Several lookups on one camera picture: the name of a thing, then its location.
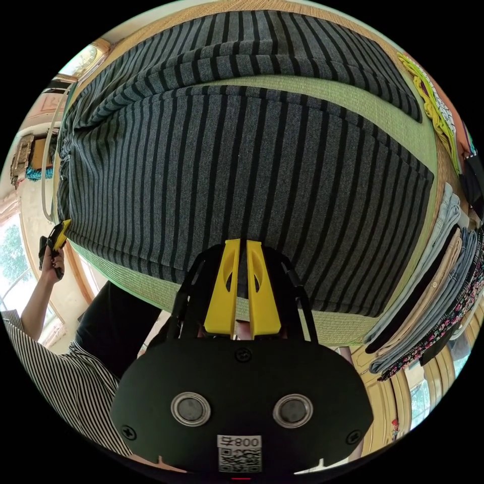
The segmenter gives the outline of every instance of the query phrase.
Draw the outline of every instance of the yellow clamp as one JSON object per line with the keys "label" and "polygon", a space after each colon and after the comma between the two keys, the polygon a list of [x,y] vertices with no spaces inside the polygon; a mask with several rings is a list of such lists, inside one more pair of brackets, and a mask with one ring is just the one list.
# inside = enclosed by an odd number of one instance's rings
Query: yellow clamp
{"label": "yellow clamp", "polygon": [[[227,240],[205,319],[208,333],[233,336],[239,259],[240,239]],[[252,338],[278,334],[281,323],[260,242],[247,241],[247,269]]]}

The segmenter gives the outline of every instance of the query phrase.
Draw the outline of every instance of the yellow cloth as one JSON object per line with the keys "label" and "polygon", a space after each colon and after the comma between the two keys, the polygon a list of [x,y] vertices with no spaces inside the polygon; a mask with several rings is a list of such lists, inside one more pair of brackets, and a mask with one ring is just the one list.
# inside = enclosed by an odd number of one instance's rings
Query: yellow cloth
{"label": "yellow cloth", "polygon": [[405,68],[413,75],[413,83],[424,101],[425,113],[432,120],[432,124],[439,139],[442,141],[446,151],[449,153],[455,171],[457,173],[462,173],[457,154],[455,134],[442,114],[442,106],[444,106],[442,100],[438,98],[429,78],[422,71],[422,69],[417,66],[417,64],[402,54],[399,54],[398,58],[403,63]]}

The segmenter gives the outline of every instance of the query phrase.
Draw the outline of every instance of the floral fabric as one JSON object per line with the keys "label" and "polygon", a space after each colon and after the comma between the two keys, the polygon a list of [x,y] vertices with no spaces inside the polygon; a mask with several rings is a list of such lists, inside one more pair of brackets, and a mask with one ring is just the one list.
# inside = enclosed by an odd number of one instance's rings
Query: floral fabric
{"label": "floral fabric", "polygon": [[484,229],[481,228],[477,234],[477,250],[472,266],[469,269],[468,277],[466,277],[462,290],[451,304],[450,309],[417,345],[415,345],[394,365],[383,371],[378,380],[385,381],[394,376],[400,370],[406,368],[413,361],[419,359],[430,347],[439,341],[439,339],[441,339],[447,333],[447,331],[450,331],[456,324],[459,324],[464,316],[472,309],[483,288]]}

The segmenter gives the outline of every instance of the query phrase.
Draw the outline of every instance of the hand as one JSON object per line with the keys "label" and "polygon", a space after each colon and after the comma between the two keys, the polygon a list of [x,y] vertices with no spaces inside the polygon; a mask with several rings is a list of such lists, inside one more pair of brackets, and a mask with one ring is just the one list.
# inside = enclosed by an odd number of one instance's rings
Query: hand
{"label": "hand", "polygon": [[47,246],[45,248],[40,278],[46,283],[54,285],[56,282],[59,282],[59,278],[55,273],[56,268],[60,268],[62,273],[64,273],[64,252],[60,249],[59,255],[56,257],[52,257],[51,254],[50,247]]}

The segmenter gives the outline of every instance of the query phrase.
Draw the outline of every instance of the white cable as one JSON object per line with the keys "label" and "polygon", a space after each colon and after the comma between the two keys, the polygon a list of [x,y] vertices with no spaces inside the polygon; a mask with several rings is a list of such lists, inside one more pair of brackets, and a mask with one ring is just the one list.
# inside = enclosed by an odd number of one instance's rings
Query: white cable
{"label": "white cable", "polygon": [[47,171],[47,158],[49,156],[49,148],[50,148],[50,139],[52,138],[52,131],[54,129],[55,123],[57,121],[57,117],[59,115],[59,111],[61,110],[62,105],[64,102],[67,101],[67,96],[69,95],[69,92],[71,90],[72,86],[69,86],[64,94],[62,95],[62,98],[60,99],[59,104],[57,105],[57,108],[55,110],[54,116],[52,118],[52,122],[50,123],[50,128],[49,131],[47,132],[47,138],[45,140],[45,148],[44,148],[44,154],[42,157],[42,170],[41,170],[41,175],[40,175],[40,188],[41,188],[41,197],[42,197],[42,212],[44,214],[44,217],[49,221],[49,222],[54,222],[53,218],[53,212],[54,212],[54,201],[53,201],[53,194],[52,194],[52,199],[50,200],[50,213],[47,212],[47,207],[45,204],[45,175]]}

